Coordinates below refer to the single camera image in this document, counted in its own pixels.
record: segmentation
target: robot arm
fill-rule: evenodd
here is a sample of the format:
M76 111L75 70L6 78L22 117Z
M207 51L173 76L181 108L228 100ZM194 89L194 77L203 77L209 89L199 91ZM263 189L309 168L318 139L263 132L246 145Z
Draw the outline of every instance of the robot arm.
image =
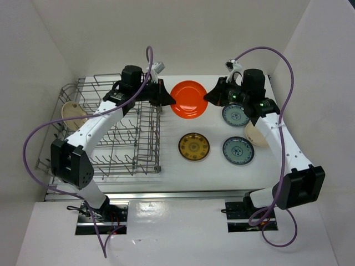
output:
M151 79L135 101L149 101L154 106L176 103L166 91L163 80L158 78L158 73L163 69L163 63L153 64L151 73L148 73ZM121 80L117 81L106 94L95 114L115 109L130 100L141 86L142 73L142 69L138 66L126 66L122 71ZM115 206L110 205L109 198L93 180L94 169L89 158L108 130L134 105L133 101L123 108L89 119L74 134L64 141L56 139L50 147L52 174L71 185L76 193L89 203L95 213L103 218L109 217L109 214L115 211Z
M243 82L239 86L229 82L228 77L219 78L216 86L204 99L216 106L230 103L242 105L245 114L263 134L278 162L282 162L279 127L285 141L285 176L281 194L276 202L280 209L291 208L316 201L325 177L321 166L312 162L297 146L285 123L278 123L280 110L272 99L265 97L265 76L259 69L244 71ZM244 198L246 210L270 206L276 195L278 184L271 188L247 193Z

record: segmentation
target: metal wire rack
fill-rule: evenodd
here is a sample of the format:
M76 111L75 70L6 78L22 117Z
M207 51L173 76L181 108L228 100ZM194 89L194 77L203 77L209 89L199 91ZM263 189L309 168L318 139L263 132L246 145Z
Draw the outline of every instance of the metal wire rack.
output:
M62 87L52 119L58 117L62 106L68 101L79 103L87 114L93 114L103 96L119 78L120 74L95 75L93 82L79 80L76 84ZM90 157L96 182L112 183L121 175L134 176L137 173L148 175L161 171L160 113L161 108L154 107L149 102L138 102L125 118L106 133ZM48 146L55 138L62 140L72 133L74 131L71 131L65 123L50 126L36 168L51 175ZM57 183L58 179L53 177L50 185Z

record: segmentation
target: white tabletop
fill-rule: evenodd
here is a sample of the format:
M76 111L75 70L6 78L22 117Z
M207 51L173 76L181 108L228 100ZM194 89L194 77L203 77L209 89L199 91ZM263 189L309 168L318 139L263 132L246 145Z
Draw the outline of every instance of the white tabletop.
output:
M78 204L35 204L17 266L337 265L316 203L292 209L298 237L280 249L266 244L260 232L228 233L222 199L131 201L127 234L111 237L107 259L96 236L74 235L78 213L65 208ZM286 243L293 223L285 211L276 209L276 217L279 231L266 235Z

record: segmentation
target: white wall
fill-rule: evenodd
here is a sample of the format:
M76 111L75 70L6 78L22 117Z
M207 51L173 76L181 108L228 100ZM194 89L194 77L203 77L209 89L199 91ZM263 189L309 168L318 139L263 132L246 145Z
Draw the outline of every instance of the white wall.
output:
M145 65L145 47L164 61L164 75L222 74L247 48L283 51L309 0L33 0L76 75ZM271 73L278 59L255 52L245 67Z
M30 0L1 1L0 36L0 257L14 265L34 202L43 198L23 167L23 141L50 119L60 87L73 76ZM43 133L29 146L31 167Z
M295 71L285 120L301 149L326 170L318 205L339 266L354 264L354 25L347 0L311 0L285 51ZM271 83L282 103L290 84L283 62Z

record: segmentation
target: cable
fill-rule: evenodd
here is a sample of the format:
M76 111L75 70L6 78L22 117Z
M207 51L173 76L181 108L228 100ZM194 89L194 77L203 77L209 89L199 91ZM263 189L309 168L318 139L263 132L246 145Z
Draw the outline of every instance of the cable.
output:
M281 54L278 50L276 49L273 49L271 47L267 47L267 46L259 46L259 47L254 47L254 48L251 48L247 51L245 51L244 53L240 54L238 57L236 57L236 61L238 61L242 56L254 51L254 50L269 50L269 51L272 51L274 53L276 53L277 55L279 55L283 61L285 61L289 71L290 71L290 75L291 75L291 87L290 87L290 91L288 92L288 96L285 100L285 102L283 103L282 105L282 108L281 108L281 111L280 111L280 115L278 117L278 123L281 124L282 122L282 117L283 117L283 112L285 111L285 108L288 104L288 101L290 100L291 98L291 95L292 95L292 92L293 92L293 86L295 84L295 76L293 74L293 70L292 70L292 67L291 67L291 64L290 62L286 59L286 57ZM285 158L285 139L283 137L283 132L282 132L282 127L280 126L278 128L279 132L280 132L280 139L281 139L281 152L282 152L282 161L281 161L281 173L280 173L280 181L278 183L278 187L277 187L277 191L275 193L275 196L273 198L273 201L271 203L271 205L269 207L265 207L263 209L260 209L258 211L256 211L254 214L252 214L249 218L249 225L250 226L258 226L259 224L262 223L262 221L264 221L270 214L271 212L273 211L273 209L275 208L275 205L276 205L276 202L278 201L278 198L280 197L280 194L281 194L281 188L282 188L282 184L283 184L283 178L284 178L284 175L285 175L285 163L286 163L286 158ZM256 222L253 222L252 220L261 212L264 212L266 211L266 213ZM272 244L270 241L268 241L264 235L264 233L262 233L262 236L264 238L264 240L274 246L274 247L286 247L290 244L293 243L293 241L296 239L297 237L297 223L296 223L296 220L294 218L294 216L292 215L292 213L287 209L286 210L290 215L291 215L291 218L295 224L295 235L293 236L293 238L291 239L291 241L289 241L288 243L284 244L284 245L275 245L275 244Z
M147 60L149 62L149 67L148 67L148 73L151 72L151 68L152 68L152 65L153 65L153 49L151 46L148 46L146 48L146 57L147 57ZM99 242L100 242L100 245L101 245L101 248L103 250L103 253L104 253L104 256L105 258L107 258L107 255L106 255L106 249L105 249L105 245L102 243L102 240L101 240L101 237L100 237L100 234L99 234L99 230L98 230L98 227L97 227L97 224L96 224L96 221L95 221L95 217L94 217L94 213L93 213L93 210L92 208L90 207L90 205L87 203L87 201L77 195L76 193L70 193L70 192L67 192L67 191L62 191L62 190L58 190L54 187L51 187L45 183L43 183L42 181L40 181L38 178L36 178L36 176L34 175L34 173L31 171L31 169L29 168L28 166L28 162L27 162L27 157L26 157L26 149L27 149L27 145L28 145L28 142L29 140L33 137L33 135L40 129L46 127L46 126L49 126L51 124L56 124L56 123L59 123L59 122L63 122L63 121L68 121L68 120L75 120L75 119L85 119L85 118L94 118L94 117L98 117L98 116L102 116L102 115L106 115L106 114L109 114L110 112L113 112L113 111L116 111L122 107L125 107L126 105L128 105L131 101L133 101L139 94L140 92L144 89L144 86L147 84L148 82L148 79L149 79L149 75L146 75L143 83L141 84L140 88L138 89L138 91L130 98L128 99L127 101L125 101L124 103L120 104L119 106L111 109L111 110L108 110L108 111L105 111L105 112L102 112L100 114L93 114L93 115L86 115L86 116L75 116L75 117L69 117L69 118L62 118L62 119L56 119L56 120L52 120L50 122L46 122L38 127L36 127L29 135L28 137L26 138L24 144L23 144L23 148L22 148L22 160L23 160L23 164L26 168L26 171L28 172L28 174L31 176L31 178L39 185L45 187L46 189L48 190L52 190L52 191L55 191L55 192L58 192L60 194L64 194L64 195L70 195L70 196L73 196L73 197L76 197L80 200L84 200L85 204L88 206L88 209L89 209L89 212L90 212L90 215L93 219L93 222L94 222L94 228L95 228L95 232L96 232L96 235L98 236L98 239L99 239Z
M111 232L111 230L113 228L113 216L112 216L112 213L110 213L110 216L111 216L111 227L110 227L109 232Z
M123 228L124 226L119 226L117 227L116 229L114 229L112 232L109 233L109 235L106 237L106 240L105 240L105 244L104 244L104 250L106 250L106 245L107 245L107 242L109 241L110 239L110 236L112 236L112 234L116 231L118 231L119 229Z
M241 82L243 82L243 76L242 76L242 74L239 71L236 71L236 72L233 73L233 77L232 77L233 81L236 82L237 78L238 78L238 76L236 78L234 78L235 74L238 74L242 78Z
M120 226L120 222L118 221L117 213L114 212L114 215L116 216L117 226Z
M293 216L293 214L290 212L289 209L286 209L286 211L290 214L290 216L291 216L291 218L292 218L292 221L293 221L293 224L295 225L295 233L294 233L292 239L291 239L288 243L282 244L282 245L277 245L277 244L271 243L271 242L270 242L269 240L267 240L267 238L265 237L264 231L265 231L266 227L267 227L269 224L271 224L271 223L275 223L275 221L266 223L266 224L262 227L262 229L261 229L262 237L264 238L264 240L266 241L266 243L268 243L269 245L272 245L273 247L276 247L276 248L284 248L284 247L287 247L287 246L291 245L291 244L293 243L293 241L296 240L296 237L297 237L297 234L298 234L298 226L297 226L297 222L296 222L295 217Z

